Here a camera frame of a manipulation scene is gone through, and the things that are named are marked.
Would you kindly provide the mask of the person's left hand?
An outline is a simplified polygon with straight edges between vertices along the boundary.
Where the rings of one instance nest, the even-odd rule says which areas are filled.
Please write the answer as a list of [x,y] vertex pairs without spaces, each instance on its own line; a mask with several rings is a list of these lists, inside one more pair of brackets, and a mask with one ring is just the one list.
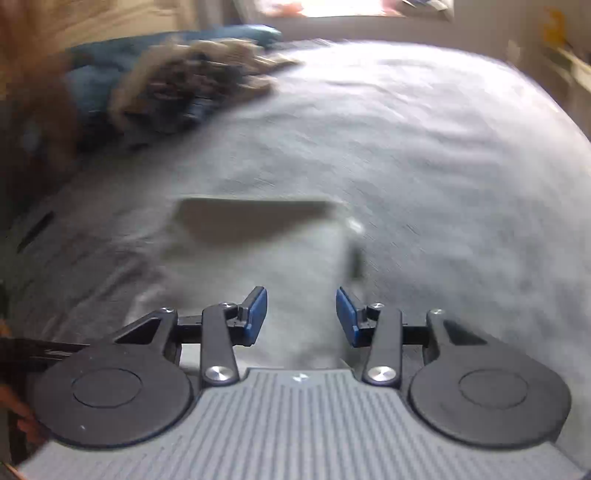
[[34,417],[32,410],[7,384],[0,386],[1,407],[17,416],[17,429],[25,434],[26,440],[39,446],[46,441],[46,435]]

